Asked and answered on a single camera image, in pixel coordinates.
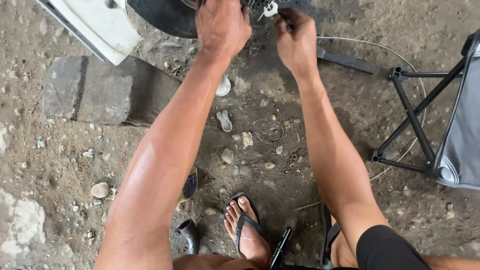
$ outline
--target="left hand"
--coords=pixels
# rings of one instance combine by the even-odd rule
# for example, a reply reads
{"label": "left hand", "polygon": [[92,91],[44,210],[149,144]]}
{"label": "left hand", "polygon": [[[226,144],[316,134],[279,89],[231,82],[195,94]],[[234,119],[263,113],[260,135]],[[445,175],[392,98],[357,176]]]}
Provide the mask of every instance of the left hand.
{"label": "left hand", "polygon": [[202,50],[230,60],[252,35],[248,6],[240,9],[239,0],[197,0],[195,24]]}

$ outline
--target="dusty floor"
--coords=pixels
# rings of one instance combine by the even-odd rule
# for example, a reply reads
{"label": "dusty floor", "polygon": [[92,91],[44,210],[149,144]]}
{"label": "dusty floor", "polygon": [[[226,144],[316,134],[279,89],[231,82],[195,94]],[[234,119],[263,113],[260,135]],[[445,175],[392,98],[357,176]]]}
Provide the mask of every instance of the dusty floor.
{"label": "dusty floor", "polygon": [[[311,15],[323,36],[350,37],[377,42],[403,55],[418,70],[450,70],[460,59],[466,36],[477,29],[480,4],[477,1],[286,1]],[[46,18],[48,32],[39,28]],[[194,55],[196,40],[176,39],[131,14],[144,41],[133,55],[182,79]],[[255,199],[266,225],[271,246],[283,230],[295,224],[287,260],[318,266],[322,226],[318,208],[293,210],[319,200],[309,167],[302,122],[300,97],[295,82],[276,54],[272,24],[252,19],[253,36],[232,62],[227,74],[233,91],[216,98],[205,125],[195,165],[200,170],[196,196],[175,211],[172,227],[192,218],[202,234],[202,253],[236,256],[219,214],[207,215],[207,208],[222,209],[237,191]],[[145,129],[116,128],[54,119],[48,122],[41,108],[41,86],[47,68],[56,57],[90,55],[78,40],[33,0],[3,0],[0,3],[0,269],[89,269],[101,244],[105,225],[102,216],[111,201],[91,206],[93,184],[106,181],[119,188],[128,161]],[[162,42],[176,42],[180,49],[166,49]],[[355,54],[375,61],[380,71],[373,76],[330,64],[319,64],[322,80],[348,136],[365,160],[370,176],[385,167],[366,161],[368,150],[401,123],[403,109],[395,89],[385,80],[388,69],[406,66],[383,49],[350,41],[324,41],[331,52]],[[10,70],[19,77],[10,78]],[[427,91],[438,80],[425,80]],[[456,83],[427,110],[425,131],[434,146],[440,141],[456,94]],[[421,88],[410,79],[404,85],[413,103],[421,100]],[[224,133],[215,113],[227,109],[233,131]],[[279,121],[292,127],[280,138]],[[231,135],[250,131],[253,147],[246,149]],[[390,151],[403,153],[412,132],[405,132]],[[45,148],[37,148],[38,140]],[[283,152],[276,153],[282,146]],[[89,159],[82,156],[93,148],[110,154]],[[224,164],[223,149],[235,153],[233,164]],[[296,154],[302,160],[293,160]],[[272,170],[264,163],[273,162]],[[416,145],[404,158],[420,164]],[[389,170],[372,181],[381,210],[393,228],[422,254],[450,254],[480,258],[480,193],[452,189],[425,180],[420,175]],[[447,216],[447,203],[454,217]],[[96,239],[89,245],[84,234],[92,230]],[[184,243],[171,234],[173,254],[183,254]]]}

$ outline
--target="gray folding chair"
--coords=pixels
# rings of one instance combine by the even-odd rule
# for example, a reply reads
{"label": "gray folding chair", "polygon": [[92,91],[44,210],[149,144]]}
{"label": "gray folding chair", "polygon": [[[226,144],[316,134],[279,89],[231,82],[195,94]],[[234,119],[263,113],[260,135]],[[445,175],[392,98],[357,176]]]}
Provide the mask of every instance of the gray folding chair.
{"label": "gray folding chair", "polygon": [[[407,118],[377,149],[373,149],[370,161],[392,165],[422,173],[440,184],[480,190],[480,29],[468,36],[462,60],[450,72],[409,72],[395,67],[392,80]],[[449,85],[461,77],[460,88],[452,109],[452,115],[440,147],[435,154],[427,141],[417,116]],[[401,82],[408,78],[443,78],[427,97],[413,109]],[[422,167],[400,163],[386,158],[385,150],[411,124],[418,138],[425,163]]]}

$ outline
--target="cable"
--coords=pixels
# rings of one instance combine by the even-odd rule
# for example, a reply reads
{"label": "cable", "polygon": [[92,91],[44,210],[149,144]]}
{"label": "cable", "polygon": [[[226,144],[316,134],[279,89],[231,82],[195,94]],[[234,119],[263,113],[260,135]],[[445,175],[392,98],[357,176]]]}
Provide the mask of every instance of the cable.
{"label": "cable", "polygon": [[[410,64],[410,62],[407,61],[407,59],[405,59],[403,56],[401,56],[400,54],[394,52],[393,50],[383,46],[383,45],[380,45],[380,44],[376,44],[376,43],[373,43],[373,42],[369,42],[369,41],[364,41],[364,40],[359,40],[359,39],[353,39],[353,38],[346,38],[346,37],[317,37],[317,38],[329,38],[329,39],[341,39],[341,40],[350,40],[350,41],[357,41],[357,42],[363,42],[363,43],[367,43],[367,44],[371,44],[371,45],[375,45],[375,46],[378,46],[378,47],[381,47],[383,49],[386,49],[392,53],[394,53],[396,56],[398,56],[400,59],[402,59],[403,61],[405,61],[411,68],[413,71],[417,72],[417,70],[413,67],[412,64]],[[418,80],[420,81],[420,85],[421,85],[421,88],[422,88],[422,91],[423,91],[423,98],[425,98],[427,96],[427,93],[425,92],[425,86],[423,85],[423,81],[421,80],[421,78],[418,78]],[[424,109],[423,110],[423,117],[422,117],[422,120],[421,120],[421,127],[423,127],[423,124],[425,123],[425,117],[427,115],[427,109]],[[412,149],[413,145],[417,142],[417,137],[415,137],[415,139],[413,140],[413,142],[410,144],[410,146],[408,147],[408,149],[405,151],[405,153],[397,160],[397,162],[400,162],[400,160],[402,160],[402,158],[404,158],[407,153]],[[386,173],[389,169],[391,169],[393,166],[390,166],[388,168],[386,168],[383,172],[377,174],[376,176],[370,178],[370,182],[373,181],[375,178],[378,178],[380,177],[382,174]],[[305,209],[305,208],[309,208],[309,207],[313,207],[313,206],[316,206],[318,204],[320,204],[321,201],[319,202],[316,202],[316,203],[312,203],[310,205],[307,205],[307,206],[304,206],[304,207],[300,207],[300,208],[297,208],[293,211],[298,211],[298,210],[302,210],[302,209]]]}

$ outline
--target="tire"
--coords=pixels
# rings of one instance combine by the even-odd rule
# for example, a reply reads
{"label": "tire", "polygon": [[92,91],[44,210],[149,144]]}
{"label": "tire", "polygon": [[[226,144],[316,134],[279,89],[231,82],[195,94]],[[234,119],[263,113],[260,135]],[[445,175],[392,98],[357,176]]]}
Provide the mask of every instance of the tire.
{"label": "tire", "polygon": [[197,38],[195,9],[182,0],[127,0],[135,12],[153,27],[181,38]]}

